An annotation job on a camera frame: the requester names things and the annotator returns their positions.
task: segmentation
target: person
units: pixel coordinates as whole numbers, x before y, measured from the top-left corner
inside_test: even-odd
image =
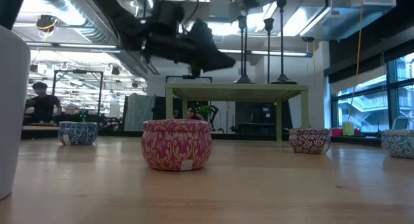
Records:
[[[54,95],[46,94],[47,85],[43,82],[37,82],[32,86],[34,92],[37,94],[36,97],[32,98],[31,106],[34,107],[32,114],[33,122],[51,122],[53,120],[54,106],[58,108],[57,115],[60,115],[62,107],[58,97]]]
[[[187,118],[190,120],[203,120],[204,118],[196,112],[194,108],[189,108],[187,110]]]

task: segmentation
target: window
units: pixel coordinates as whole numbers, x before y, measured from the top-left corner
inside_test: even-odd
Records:
[[[411,119],[409,128],[414,127],[414,85],[407,85],[398,88],[398,116]]]
[[[356,85],[355,92],[364,91],[366,89],[379,87],[379,86],[386,85],[386,84],[387,84],[387,76],[382,75],[382,76],[379,76],[378,78],[374,78],[370,81]],[[337,95],[341,96],[341,95],[352,94],[353,91],[354,91],[354,87],[350,87],[348,89],[338,92]]]
[[[395,67],[397,69],[397,81],[404,81],[414,78],[414,53],[408,54],[395,60]]]
[[[377,132],[389,129],[388,97],[386,91],[338,100],[338,123],[351,121],[362,132]]]

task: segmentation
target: wooden table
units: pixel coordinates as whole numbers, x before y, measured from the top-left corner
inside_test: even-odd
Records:
[[[301,95],[301,124],[309,126],[307,85],[268,84],[166,84],[166,116],[173,119],[173,96],[182,100],[182,112],[188,101],[275,102],[281,104]],[[276,134],[282,141],[282,105],[276,105]]]

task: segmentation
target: white cylinder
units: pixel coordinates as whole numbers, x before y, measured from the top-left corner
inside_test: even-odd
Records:
[[[30,49],[13,32],[0,26],[0,199],[12,191],[30,67]]]

